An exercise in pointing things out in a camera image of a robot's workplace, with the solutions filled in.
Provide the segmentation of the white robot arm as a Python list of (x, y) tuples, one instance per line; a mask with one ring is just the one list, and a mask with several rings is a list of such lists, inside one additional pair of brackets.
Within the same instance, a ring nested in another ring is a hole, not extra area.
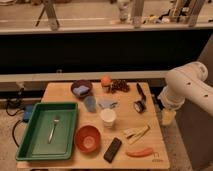
[(166, 109), (178, 110), (185, 100), (213, 116), (213, 87), (207, 85), (208, 69), (201, 62), (190, 62), (167, 72), (166, 86), (158, 96)]

